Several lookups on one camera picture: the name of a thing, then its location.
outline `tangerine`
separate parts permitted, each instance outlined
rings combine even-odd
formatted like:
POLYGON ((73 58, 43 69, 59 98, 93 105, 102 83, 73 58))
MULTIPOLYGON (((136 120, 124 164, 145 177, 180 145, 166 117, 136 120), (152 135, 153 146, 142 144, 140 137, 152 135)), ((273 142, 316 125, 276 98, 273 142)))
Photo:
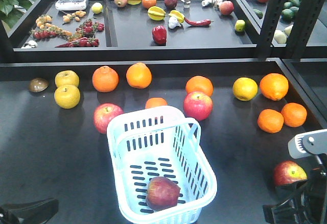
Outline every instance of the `tangerine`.
POLYGON ((281 111, 284 117, 284 124, 289 127, 302 126, 307 119, 307 110, 298 103, 287 103, 281 111))
POLYGON ((92 76, 93 86, 98 92, 111 92, 116 89, 118 82, 118 73, 109 66, 99 67, 92 76))
POLYGON ((152 81, 150 69, 142 62, 131 65, 126 72, 128 84, 137 89, 147 88, 152 81))
POLYGON ((263 96, 279 101, 288 92, 288 80, 282 74, 270 73, 261 79, 259 87, 263 96))
POLYGON ((261 130, 268 133, 281 131, 284 118, 281 113, 273 109, 262 110, 258 117, 258 126, 261 130))
POLYGON ((168 105, 167 101, 163 99, 162 97, 152 97, 147 100, 145 103, 145 108, 154 108, 154 107, 159 107, 159 106, 165 106, 168 105))
POLYGON ((208 96, 212 96, 214 86, 210 79, 203 76, 194 76, 187 81, 185 90, 188 94, 193 91, 201 91, 208 96))

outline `red bell pepper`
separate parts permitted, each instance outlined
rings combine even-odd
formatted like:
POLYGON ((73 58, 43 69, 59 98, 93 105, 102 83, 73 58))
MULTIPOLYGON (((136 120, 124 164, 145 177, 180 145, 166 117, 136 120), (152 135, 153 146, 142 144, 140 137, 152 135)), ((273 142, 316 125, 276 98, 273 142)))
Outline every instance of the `red bell pepper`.
POLYGON ((163 45, 167 41, 167 30, 164 26, 159 25, 152 29, 152 38, 154 42, 159 45, 163 45))

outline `basket handle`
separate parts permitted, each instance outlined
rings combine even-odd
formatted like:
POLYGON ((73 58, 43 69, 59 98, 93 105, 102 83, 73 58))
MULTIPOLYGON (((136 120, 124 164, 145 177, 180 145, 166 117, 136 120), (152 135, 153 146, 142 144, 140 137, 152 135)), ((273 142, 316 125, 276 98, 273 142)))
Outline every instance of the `basket handle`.
POLYGON ((143 128, 126 131, 117 138, 117 140, 116 140, 117 144, 114 146, 115 148, 112 151, 112 153, 113 153, 114 157, 117 158, 116 152, 118 152, 119 144, 126 138, 131 137, 133 135, 144 134, 144 133, 148 133, 148 132, 157 132, 157 131, 161 131, 163 129, 168 129, 168 128, 172 128, 172 127, 176 127, 176 126, 180 126, 180 125, 189 126, 189 124, 192 124, 192 126, 191 126, 191 129, 190 129, 187 137, 188 137, 189 141, 194 142, 193 147, 194 147, 194 151, 196 152, 198 150, 198 146, 200 144, 201 127, 200 127, 199 122, 196 119, 187 117, 187 118, 179 119, 177 121, 171 121, 171 122, 161 123, 161 124, 154 125, 154 126, 148 126, 148 127, 143 127, 143 128))

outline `white plastic basket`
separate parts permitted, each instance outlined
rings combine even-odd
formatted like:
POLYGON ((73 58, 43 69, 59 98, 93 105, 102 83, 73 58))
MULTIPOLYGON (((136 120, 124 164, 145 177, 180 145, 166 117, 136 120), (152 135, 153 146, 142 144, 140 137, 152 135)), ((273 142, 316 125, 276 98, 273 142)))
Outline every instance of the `white plastic basket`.
POLYGON ((194 223, 216 196, 217 180, 201 147, 201 127, 171 106, 125 113, 107 138, 122 215, 132 223, 194 223), (178 204, 161 211, 145 201, 148 183, 167 177, 181 188, 178 204))

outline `red chili pepper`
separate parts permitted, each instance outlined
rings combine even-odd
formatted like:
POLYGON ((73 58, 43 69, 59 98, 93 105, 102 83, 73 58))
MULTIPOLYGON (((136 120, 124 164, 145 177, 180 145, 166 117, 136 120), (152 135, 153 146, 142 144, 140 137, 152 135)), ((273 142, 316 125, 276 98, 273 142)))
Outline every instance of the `red chili pepper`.
POLYGON ((189 24, 189 25, 192 25, 192 26, 208 26, 210 25, 211 23, 211 20, 210 19, 205 19, 205 20, 202 20, 202 21, 190 21, 188 20, 186 17, 184 17, 184 20, 189 24))
POLYGON ((159 25, 152 29, 152 38, 159 45, 165 44, 167 41, 167 30, 164 26, 159 25))
POLYGON ((77 40, 74 40, 74 41, 68 42, 68 43, 66 43, 66 44, 57 45, 55 48, 57 48, 57 47, 69 47, 70 44, 74 44, 74 43, 77 43, 77 44, 78 44, 79 41, 81 41, 81 40, 88 40, 88 38, 83 37, 83 38, 80 38, 80 39, 77 39, 77 40))

